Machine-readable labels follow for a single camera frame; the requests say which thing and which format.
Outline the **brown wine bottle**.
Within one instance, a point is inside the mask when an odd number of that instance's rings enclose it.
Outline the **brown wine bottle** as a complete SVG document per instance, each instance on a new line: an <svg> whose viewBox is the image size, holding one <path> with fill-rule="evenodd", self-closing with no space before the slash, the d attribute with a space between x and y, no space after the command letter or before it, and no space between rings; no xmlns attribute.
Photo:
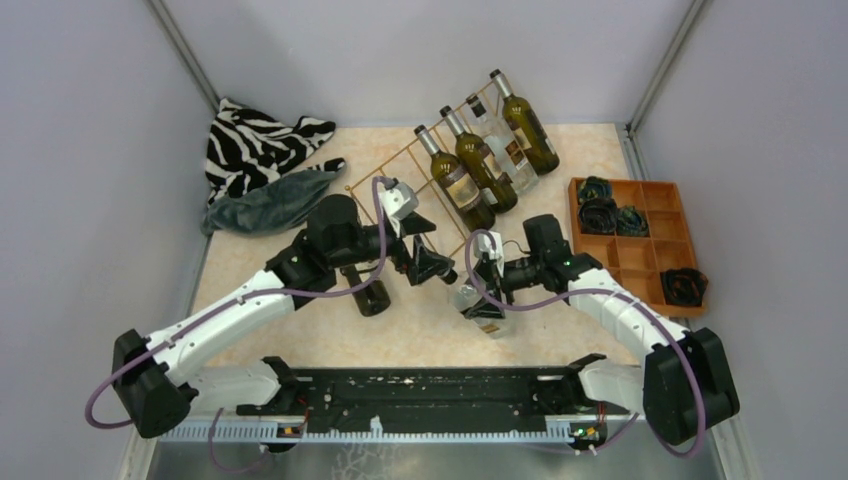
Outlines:
<svg viewBox="0 0 848 480"><path fill-rule="evenodd" d="M465 227L471 232L493 227L495 214L483 200L480 188L460 160L444 151L425 125L415 127L414 133L430 156L432 178L448 198Z"/></svg>

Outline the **dark bottle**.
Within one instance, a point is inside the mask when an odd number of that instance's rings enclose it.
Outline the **dark bottle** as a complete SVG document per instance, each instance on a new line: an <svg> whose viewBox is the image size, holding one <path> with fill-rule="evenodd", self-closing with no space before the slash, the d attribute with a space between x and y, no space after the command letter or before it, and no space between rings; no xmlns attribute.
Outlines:
<svg viewBox="0 0 848 480"><path fill-rule="evenodd" d="M496 214L512 210L518 203L517 193L488 144L467 130L450 106L442 107L440 115L455 136L456 156L477 183L486 204Z"/></svg>
<svg viewBox="0 0 848 480"><path fill-rule="evenodd" d="M342 267L340 273L350 288L365 280L376 270L377 262L364 262ZM360 314L373 317L386 311L391 306L391 299L384 283L377 278L367 287L352 294Z"/></svg>

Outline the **olive green wine bottle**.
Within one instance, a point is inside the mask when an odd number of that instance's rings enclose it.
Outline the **olive green wine bottle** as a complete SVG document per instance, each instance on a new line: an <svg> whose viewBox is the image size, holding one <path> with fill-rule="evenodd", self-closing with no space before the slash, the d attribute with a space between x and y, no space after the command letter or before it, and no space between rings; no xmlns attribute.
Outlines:
<svg viewBox="0 0 848 480"><path fill-rule="evenodd" d="M514 92L499 69L489 76L503 100L502 117L534 171L539 176L553 172L560 158L529 101Z"/></svg>

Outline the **clear square liquor bottle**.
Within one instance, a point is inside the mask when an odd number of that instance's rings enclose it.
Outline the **clear square liquor bottle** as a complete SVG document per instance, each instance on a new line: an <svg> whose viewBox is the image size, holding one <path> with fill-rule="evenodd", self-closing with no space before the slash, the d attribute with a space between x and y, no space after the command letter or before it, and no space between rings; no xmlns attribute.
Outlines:
<svg viewBox="0 0 848 480"><path fill-rule="evenodd" d="M490 147L498 165L510 177L516 194L528 193L539 178L505 121L491 116L476 94L469 95L466 103L475 118L476 134Z"/></svg>

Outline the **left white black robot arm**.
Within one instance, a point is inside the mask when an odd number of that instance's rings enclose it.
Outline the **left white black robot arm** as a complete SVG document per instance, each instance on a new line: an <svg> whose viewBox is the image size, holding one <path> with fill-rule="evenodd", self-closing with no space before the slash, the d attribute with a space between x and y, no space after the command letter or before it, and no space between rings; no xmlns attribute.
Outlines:
<svg viewBox="0 0 848 480"><path fill-rule="evenodd" d="M148 336L136 330L122 334L114 345L111 384L138 434L156 438L192 414L219 409L239 415L303 413L305 388L282 359L266 356L247 367L207 363L259 327L325 296L338 270L374 269L381 233L387 257L410 285L457 280L453 260L424 245L422 234L436 227L416 213L414 197L393 188L380 193L377 204L383 219L365 225L351 197L325 197L293 243L235 291Z"/></svg>

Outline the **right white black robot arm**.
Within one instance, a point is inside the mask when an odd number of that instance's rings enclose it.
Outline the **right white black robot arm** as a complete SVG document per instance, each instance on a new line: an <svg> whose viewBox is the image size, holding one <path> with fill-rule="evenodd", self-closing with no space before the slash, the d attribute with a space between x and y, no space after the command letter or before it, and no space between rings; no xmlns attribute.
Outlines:
<svg viewBox="0 0 848 480"><path fill-rule="evenodd" d="M719 336L663 316L621 285L600 261L575 253L557 219L524 221L529 250L507 261L499 233L469 234L463 257L482 299L501 311L528 312L562 303L592 317L637 359L623 365L601 354L571 365L563 398L576 412L611 403L644 417L674 456L693 456L707 431L740 411Z"/></svg>

